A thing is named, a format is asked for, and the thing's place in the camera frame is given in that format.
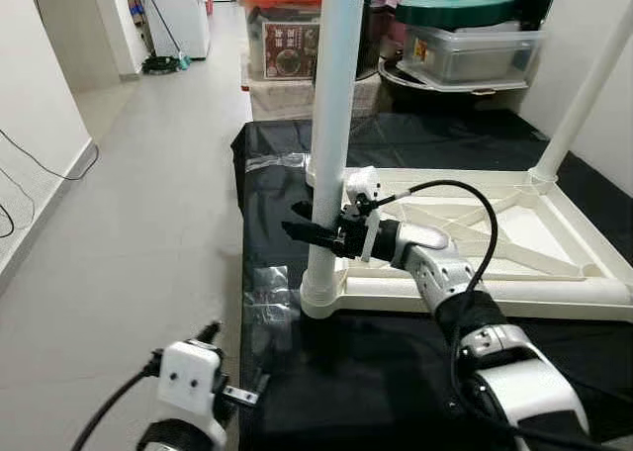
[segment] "mop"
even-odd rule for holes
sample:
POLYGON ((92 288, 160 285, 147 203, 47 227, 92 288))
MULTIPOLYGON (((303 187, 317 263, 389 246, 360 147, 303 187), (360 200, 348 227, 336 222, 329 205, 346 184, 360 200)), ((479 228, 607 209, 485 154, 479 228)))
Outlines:
POLYGON ((143 73, 152 73, 152 72, 164 73, 164 72, 176 71, 177 69, 187 70, 189 68, 189 65, 191 64, 191 58, 185 55, 185 53, 180 48, 180 45, 176 42, 176 39, 174 38, 173 34, 171 33, 171 30, 169 29, 169 26, 167 25, 165 19, 162 17, 162 13, 160 12, 160 9, 158 9, 158 6, 156 5, 156 1, 151 0, 151 4, 153 4, 154 8, 156 9, 156 13, 158 14, 158 17, 160 18, 160 21, 165 27, 165 30, 167 31, 169 38, 174 43, 174 46, 176 47, 176 50, 178 51, 178 57, 175 58, 175 57, 169 57, 169 56, 151 55, 145 60, 145 62, 142 63, 143 73))

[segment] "label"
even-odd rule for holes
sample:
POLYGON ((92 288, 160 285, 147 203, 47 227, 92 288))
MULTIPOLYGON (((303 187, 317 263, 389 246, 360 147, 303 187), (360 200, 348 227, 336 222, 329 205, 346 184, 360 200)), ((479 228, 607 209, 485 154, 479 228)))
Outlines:
POLYGON ((263 23, 264 78, 310 79, 317 69, 315 23, 263 23))
POLYGON ((413 45, 413 58, 416 58, 420 62, 426 60, 426 51, 428 46, 425 41, 415 38, 415 44, 413 45))

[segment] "black plastic sheet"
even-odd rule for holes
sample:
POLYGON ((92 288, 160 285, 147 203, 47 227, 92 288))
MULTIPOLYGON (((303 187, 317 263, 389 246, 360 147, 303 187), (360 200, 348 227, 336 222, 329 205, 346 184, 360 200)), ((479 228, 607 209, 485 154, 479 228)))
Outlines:
MULTIPOLYGON (((430 317, 339 312, 312 320, 301 315, 297 289, 308 248, 284 234, 281 221, 295 221, 290 206, 312 194, 297 155, 310 152, 311 129, 310 121, 251 123, 233 143, 244 216, 244 291, 253 291, 257 269, 278 266, 287 267, 289 288, 287 323, 275 321, 274 330, 242 324, 242 386, 255 386, 262 374, 271 378, 261 407, 241 418, 240 448, 396 449, 418 443, 492 449, 493 438, 449 405, 447 350, 430 317)), ((381 114, 353 122, 348 165, 526 170, 546 145, 537 135, 511 112, 460 118, 381 114)), ((632 200, 572 155, 560 178, 566 194, 632 261, 632 200)), ((247 307, 245 302, 245 315, 251 314, 247 307)), ((630 394, 631 324, 514 322, 579 378, 630 394)), ((577 391, 595 439, 633 433, 630 406, 581 387, 577 391)))

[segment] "white refrigerator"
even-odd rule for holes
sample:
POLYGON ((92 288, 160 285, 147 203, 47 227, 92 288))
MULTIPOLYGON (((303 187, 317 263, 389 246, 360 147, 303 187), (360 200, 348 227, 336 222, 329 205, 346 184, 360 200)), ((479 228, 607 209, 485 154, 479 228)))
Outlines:
POLYGON ((176 43, 191 58, 205 58, 209 52, 207 0, 143 0, 156 55, 177 55, 174 42, 165 30, 156 6, 176 43))

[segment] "white wall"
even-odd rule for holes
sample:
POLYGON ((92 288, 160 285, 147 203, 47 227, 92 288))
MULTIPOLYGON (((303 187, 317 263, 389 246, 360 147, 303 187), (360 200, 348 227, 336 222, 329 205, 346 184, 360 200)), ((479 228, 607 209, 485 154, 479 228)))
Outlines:
MULTIPOLYGON (((518 114, 552 135, 629 0, 554 0, 518 114)), ((622 54, 572 151, 633 196, 633 49, 622 54)))
POLYGON ((119 74, 139 73, 147 51, 130 14, 128 0, 97 0, 97 5, 119 74))
POLYGON ((46 32, 73 91, 119 83, 96 0, 39 0, 46 32))
MULTIPOLYGON (((33 0, 0 0, 0 128, 43 163, 65 173, 90 137, 81 121, 33 0)), ((0 139, 0 166, 36 201, 48 202, 59 180, 0 139)), ((22 226, 29 203, 0 173, 0 202, 22 226)), ((0 217, 0 231, 7 222, 0 217)), ((29 229, 0 239, 0 271, 29 229)))

